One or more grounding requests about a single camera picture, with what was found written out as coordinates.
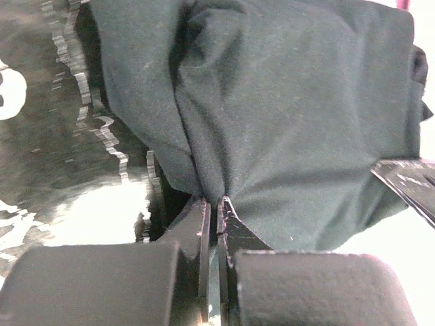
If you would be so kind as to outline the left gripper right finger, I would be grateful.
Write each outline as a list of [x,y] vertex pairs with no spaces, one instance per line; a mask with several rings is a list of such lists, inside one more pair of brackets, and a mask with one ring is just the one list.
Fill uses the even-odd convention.
[[224,196],[217,209],[217,254],[223,326],[239,324],[235,254],[240,250],[270,251],[271,248],[239,219],[230,198]]

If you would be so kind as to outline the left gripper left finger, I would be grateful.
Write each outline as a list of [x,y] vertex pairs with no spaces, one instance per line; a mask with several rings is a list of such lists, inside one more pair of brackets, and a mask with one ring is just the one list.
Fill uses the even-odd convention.
[[177,266],[177,310],[172,325],[205,325],[209,321],[211,207],[203,198],[189,199],[158,242],[176,241],[184,261]]

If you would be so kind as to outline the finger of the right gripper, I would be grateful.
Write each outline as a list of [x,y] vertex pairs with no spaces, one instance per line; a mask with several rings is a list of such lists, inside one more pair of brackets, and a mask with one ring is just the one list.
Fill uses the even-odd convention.
[[370,171],[434,228],[434,161],[380,160]]

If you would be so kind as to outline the black t shirt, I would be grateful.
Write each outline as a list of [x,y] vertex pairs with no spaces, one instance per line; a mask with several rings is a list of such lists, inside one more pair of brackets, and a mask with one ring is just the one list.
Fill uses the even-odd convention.
[[274,249],[330,250],[406,208],[370,171],[418,158],[428,66],[369,1],[91,1],[110,109],[169,184]]

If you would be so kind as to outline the black marble pattern mat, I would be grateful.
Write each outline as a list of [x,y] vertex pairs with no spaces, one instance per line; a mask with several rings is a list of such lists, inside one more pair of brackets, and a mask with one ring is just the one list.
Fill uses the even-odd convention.
[[87,1],[1,2],[1,275],[38,246],[132,243],[146,147],[108,109]]

